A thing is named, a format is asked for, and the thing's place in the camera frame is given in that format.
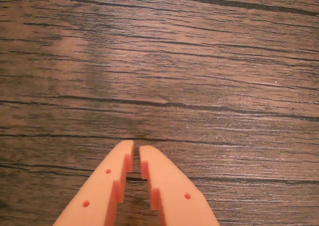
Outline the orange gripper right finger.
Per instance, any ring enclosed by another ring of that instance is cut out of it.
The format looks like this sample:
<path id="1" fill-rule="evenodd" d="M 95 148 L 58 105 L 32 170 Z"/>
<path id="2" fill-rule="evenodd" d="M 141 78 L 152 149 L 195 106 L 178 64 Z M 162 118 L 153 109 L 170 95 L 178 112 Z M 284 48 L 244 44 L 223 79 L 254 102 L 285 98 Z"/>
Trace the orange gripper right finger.
<path id="1" fill-rule="evenodd" d="M 153 146 L 141 146 L 139 152 L 151 209 L 162 226 L 219 225 L 201 191 L 165 154 Z"/>

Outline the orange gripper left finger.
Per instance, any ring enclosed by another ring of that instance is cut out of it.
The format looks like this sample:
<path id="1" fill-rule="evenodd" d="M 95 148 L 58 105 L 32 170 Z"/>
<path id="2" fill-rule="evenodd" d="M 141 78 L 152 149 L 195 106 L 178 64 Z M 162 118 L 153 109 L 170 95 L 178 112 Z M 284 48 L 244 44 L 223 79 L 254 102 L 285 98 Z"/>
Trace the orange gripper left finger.
<path id="1" fill-rule="evenodd" d="M 103 159 L 55 221 L 55 226 L 113 226 L 133 170 L 134 142 L 124 140 Z"/>

